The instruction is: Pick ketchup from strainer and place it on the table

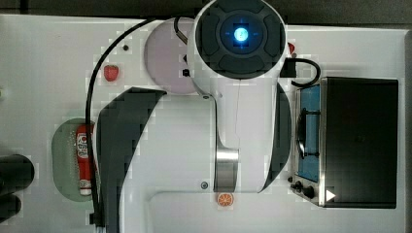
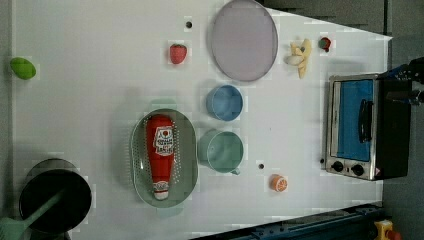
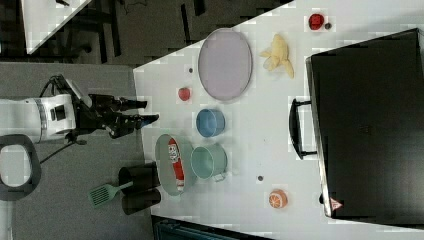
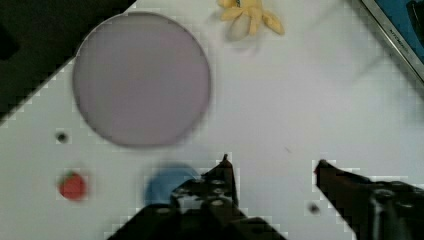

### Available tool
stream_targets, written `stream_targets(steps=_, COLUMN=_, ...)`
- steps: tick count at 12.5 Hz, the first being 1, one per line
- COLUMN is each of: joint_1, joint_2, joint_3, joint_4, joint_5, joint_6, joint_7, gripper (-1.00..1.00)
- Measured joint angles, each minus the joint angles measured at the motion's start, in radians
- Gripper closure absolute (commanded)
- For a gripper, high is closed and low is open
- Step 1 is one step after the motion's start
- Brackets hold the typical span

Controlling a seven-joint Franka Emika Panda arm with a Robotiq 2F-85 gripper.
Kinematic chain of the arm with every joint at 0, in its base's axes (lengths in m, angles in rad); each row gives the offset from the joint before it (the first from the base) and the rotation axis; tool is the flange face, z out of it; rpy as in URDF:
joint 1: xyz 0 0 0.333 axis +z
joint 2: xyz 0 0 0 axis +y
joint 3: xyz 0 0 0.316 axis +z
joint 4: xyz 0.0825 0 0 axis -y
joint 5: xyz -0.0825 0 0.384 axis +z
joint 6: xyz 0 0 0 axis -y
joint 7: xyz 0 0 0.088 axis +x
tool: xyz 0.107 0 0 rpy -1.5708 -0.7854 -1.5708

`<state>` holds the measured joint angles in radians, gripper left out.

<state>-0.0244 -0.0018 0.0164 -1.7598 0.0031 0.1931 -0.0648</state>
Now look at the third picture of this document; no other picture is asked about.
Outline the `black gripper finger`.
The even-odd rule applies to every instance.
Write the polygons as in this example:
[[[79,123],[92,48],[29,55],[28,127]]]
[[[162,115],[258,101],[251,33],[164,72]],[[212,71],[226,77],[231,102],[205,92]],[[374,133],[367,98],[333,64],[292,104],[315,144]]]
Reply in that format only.
[[[118,107],[120,111],[127,111],[132,109],[145,109],[147,107],[147,102],[120,97],[118,99]]]
[[[113,137],[119,138],[154,123],[159,115],[121,115],[113,125]]]

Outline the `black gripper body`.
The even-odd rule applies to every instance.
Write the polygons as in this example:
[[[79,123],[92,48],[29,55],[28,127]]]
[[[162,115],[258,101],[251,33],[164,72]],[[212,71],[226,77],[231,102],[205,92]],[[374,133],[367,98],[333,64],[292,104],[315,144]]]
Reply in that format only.
[[[112,138],[118,137],[118,130],[113,127],[121,101],[112,95],[89,94],[86,97],[72,97],[76,128],[70,131],[70,138],[91,134],[95,130],[106,130]]]

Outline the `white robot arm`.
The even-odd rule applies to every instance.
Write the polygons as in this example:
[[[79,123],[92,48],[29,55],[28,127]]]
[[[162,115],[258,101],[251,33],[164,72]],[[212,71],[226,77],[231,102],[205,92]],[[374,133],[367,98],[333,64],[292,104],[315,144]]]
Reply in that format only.
[[[145,108],[145,101],[89,94],[1,101],[1,134],[25,135],[34,143],[78,137],[105,130],[113,139],[133,133],[159,119],[155,115],[127,115],[127,110]]]

